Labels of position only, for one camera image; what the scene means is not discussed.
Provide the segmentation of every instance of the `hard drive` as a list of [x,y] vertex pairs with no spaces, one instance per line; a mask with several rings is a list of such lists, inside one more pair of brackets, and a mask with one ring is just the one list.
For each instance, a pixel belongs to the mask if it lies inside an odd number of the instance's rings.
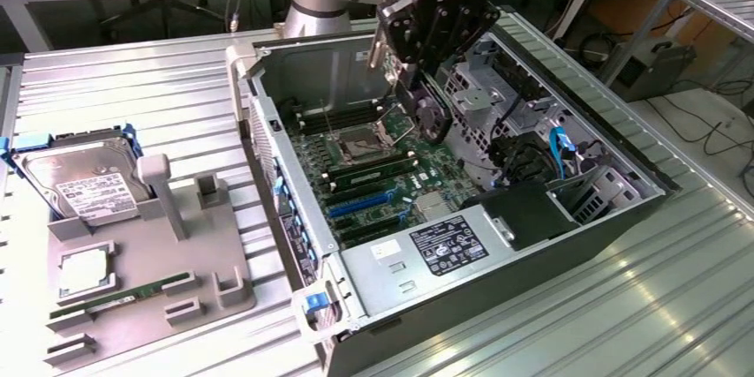
[[21,136],[9,152],[5,148],[4,159],[45,199],[56,219],[78,216],[98,226],[137,216],[136,203],[153,197],[136,177],[140,155],[136,133],[126,125],[122,130],[54,138]]

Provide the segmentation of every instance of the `motherboard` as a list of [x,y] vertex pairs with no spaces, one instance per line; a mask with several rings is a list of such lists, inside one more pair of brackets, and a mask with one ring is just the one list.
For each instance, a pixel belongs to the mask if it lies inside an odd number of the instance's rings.
[[457,211],[481,192],[463,161],[420,138],[399,105],[379,109],[377,119],[361,124],[343,127],[323,113],[323,132],[288,131],[343,248]]

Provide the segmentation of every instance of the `power supply label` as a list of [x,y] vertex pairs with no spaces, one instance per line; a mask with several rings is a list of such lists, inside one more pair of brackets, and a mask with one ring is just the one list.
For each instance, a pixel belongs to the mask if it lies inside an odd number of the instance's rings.
[[413,231],[409,236],[433,275],[447,274],[488,256],[463,215]]
[[133,195],[118,172],[69,181],[54,188],[85,220],[136,209]]

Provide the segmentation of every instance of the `hard drive label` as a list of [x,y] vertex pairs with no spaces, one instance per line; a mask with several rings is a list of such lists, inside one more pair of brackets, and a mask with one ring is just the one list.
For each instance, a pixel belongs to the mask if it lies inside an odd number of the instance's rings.
[[433,275],[443,275],[488,256],[463,215],[411,234],[413,245]]
[[118,172],[69,181],[54,187],[84,220],[136,209],[133,195]]

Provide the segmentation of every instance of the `robotic arm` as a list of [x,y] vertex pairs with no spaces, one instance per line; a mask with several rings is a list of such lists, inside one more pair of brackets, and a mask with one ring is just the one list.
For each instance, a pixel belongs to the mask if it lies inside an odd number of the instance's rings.
[[351,1],[377,4],[368,66],[381,68],[391,55],[396,98],[425,140],[439,143],[452,118],[429,80],[440,64],[461,54],[489,29],[497,9],[487,0],[293,0],[285,36],[347,31]]

